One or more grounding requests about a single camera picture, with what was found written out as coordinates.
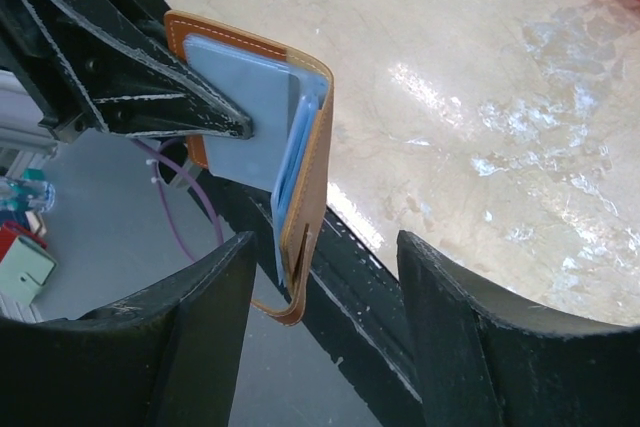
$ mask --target white marble surface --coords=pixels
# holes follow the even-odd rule
[[[329,204],[533,300],[640,320],[638,0],[168,0],[336,75]]]

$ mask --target gray floor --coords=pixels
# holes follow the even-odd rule
[[[36,302],[45,320],[77,318],[187,265],[145,160],[125,139],[86,132],[48,164],[57,188],[48,240],[60,265]],[[186,192],[167,190],[193,252],[211,250],[213,229],[204,215]],[[260,269],[254,295],[282,302]],[[252,309],[229,425],[380,424],[303,325],[282,327]]]

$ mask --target cable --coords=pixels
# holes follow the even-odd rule
[[[166,165],[170,169],[173,169],[173,171],[176,174],[180,175],[189,184],[189,186],[193,189],[195,194],[198,196],[198,199],[202,203],[202,206],[204,207],[204,210],[207,212],[207,216],[209,217],[209,220],[211,220],[211,223],[213,224],[213,227],[214,227],[215,232],[216,232],[216,240],[218,241],[218,246],[222,245],[224,243],[224,237],[222,235],[222,225],[220,224],[220,219],[218,218],[218,215],[216,214],[216,211],[213,208],[213,205],[211,204],[211,201],[209,200],[209,197],[207,197],[207,194],[204,192],[204,190],[202,190],[202,187],[200,187],[200,184],[198,184],[196,179],[194,179],[189,174],[189,172],[186,171],[186,169],[184,169],[180,165],[176,164],[173,160],[169,159],[168,157],[162,155],[160,152],[156,152],[155,150],[153,150],[151,147],[149,147],[144,142],[141,142],[140,140],[137,140],[137,139],[132,140],[132,142],[137,147],[142,149],[145,153],[147,153],[148,155],[153,157],[155,160],[157,160],[158,162],[162,162],[164,165]],[[179,240],[180,237],[176,236],[176,238],[178,239],[178,242],[180,244],[182,244],[182,242]]]
[[[167,149],[168,147],[170,147],[172,145],[175,145],[175,144],[179,144],[181,142],[182,142],[182,140],[179,139],[179,138],[169,139],[169,140],[163,142],[162,144],[160,144],[160,147],[158,147],[158,150],[156,152],[158,152],[159,154],[162,154],[165,151],[165,149]],[[164,193],[164,187],[162,185],[162,178],[161,178],[161,175],[160,175],[160,167],[159,167],[159,165],[160,165],[160,162],[153,161],[154,179],[152,179],[152,180],[155,180],[154,183],[158,186],[158,195],[160,196],[160,202],[162,203],[162,207],[164,209],[164,213],[167,216],[167,221],[169,222],[169,227],[171,228],[171,232],[173,233],[173,237],[178,242],[178,246],[180,247],[180,250],[182,250],[184,255],[186,255],[189,258],[189,260],[191,260],[191,262],[195,262],[197,260],[196,257],[194,255],[192,255],[191,252],[189,252],[189,249],[187,248],[186,244],[182,240],[182,237],[180,236],[180,233],[178,232],[178,228],[176,226],[176,223],[173,220],[173,216],[171,215],[171,210],[169,209],[169,203],[167,202],[167,196]]]

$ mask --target leather tab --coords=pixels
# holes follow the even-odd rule
[[[321,74],[328,81],[327,96],[316,114],[280,237],[279,248],[291,303],[286,309],[278,311],[252,301],[255,307],[274,320],[284,325],[294,325],[302,319],[306,307],[311,260],[326,210],[333,123],[333,74],[326,65],[304,52],[192,14],[169,11],[165,15],[165,27],[169,48],[182,60],[186,60],[186,37],[198,34],[265,57],[286,61]],[[202,136],[189,137],[187,146],[192,162],[209,169]]]

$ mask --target black bracket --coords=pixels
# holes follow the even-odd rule
[[[536,304],[410,232],[398,268],[427,425],[638,425],[637,327]]]
[[[255,273],[243,233],[78,320],[0,317],[0,425],[226,426]]]
[[[128,137],[251,137],[251,119],[166,48],[163,0],[0,0],[0,68],[41,125]]]

